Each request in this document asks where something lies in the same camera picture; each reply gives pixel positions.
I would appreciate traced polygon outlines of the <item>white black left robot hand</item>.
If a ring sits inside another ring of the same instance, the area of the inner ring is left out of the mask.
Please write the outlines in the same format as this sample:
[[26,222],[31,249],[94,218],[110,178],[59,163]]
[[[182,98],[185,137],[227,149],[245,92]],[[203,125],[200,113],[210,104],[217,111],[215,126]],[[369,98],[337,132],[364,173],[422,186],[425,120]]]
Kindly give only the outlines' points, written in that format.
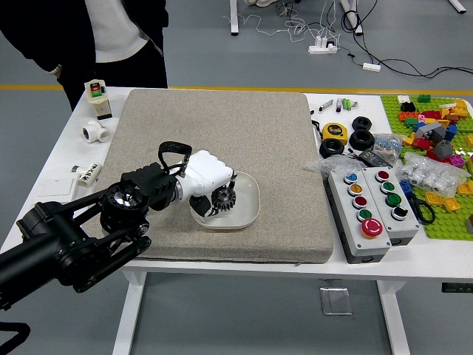
[[236,204],[237,173],[208,151],[193,154],[185,177],[177,176],[175,201],[188,200],[201,217],[212,217],[231,210]]

